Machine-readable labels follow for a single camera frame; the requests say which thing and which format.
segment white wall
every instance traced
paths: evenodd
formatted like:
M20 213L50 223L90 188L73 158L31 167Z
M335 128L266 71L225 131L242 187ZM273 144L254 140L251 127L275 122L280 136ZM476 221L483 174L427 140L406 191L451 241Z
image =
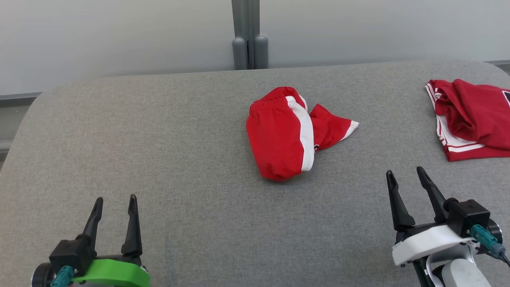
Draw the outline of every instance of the white wall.
M510 60L509 0L261 0L269 67Z
M231 0L2 0L0 94L234 68Z

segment teal connector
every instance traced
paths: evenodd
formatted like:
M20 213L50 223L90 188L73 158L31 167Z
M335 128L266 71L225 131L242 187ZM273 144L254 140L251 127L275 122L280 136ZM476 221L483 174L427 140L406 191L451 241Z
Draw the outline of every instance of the teal connector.
M500 258L501 253L503 252L504 254L506 251L505 247L498 243L498 239L479 224L471 227L471 236L480 242L480 244L487 247L495 258Z
M71 284L73 277L74 269L71 266L64 266L60 269L55 279L53 279L50 287L67 287Z

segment folded red jersey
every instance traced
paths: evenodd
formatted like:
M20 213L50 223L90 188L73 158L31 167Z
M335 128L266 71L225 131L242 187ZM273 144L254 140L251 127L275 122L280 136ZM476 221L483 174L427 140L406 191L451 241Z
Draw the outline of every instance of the folded red jersey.
M430 80L425 86L449 161L510 157L510 90Z
M278 87L250 106L246 131L263 177L283 181L309 171L316 150L331 147L358 127L320 105L310 115L307 110L292 87Z

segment gray cylindrical hinge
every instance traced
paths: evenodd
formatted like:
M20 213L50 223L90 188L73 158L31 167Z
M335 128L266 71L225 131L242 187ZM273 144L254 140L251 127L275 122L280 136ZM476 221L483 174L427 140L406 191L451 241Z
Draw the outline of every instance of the gray cylindrical hinge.
M235 38L232 40L232 50L234 51L234 68L236 70L248 69L246 41L241 37Z
M259 35L255 38L255 69L267 69L269 67L267 37Z

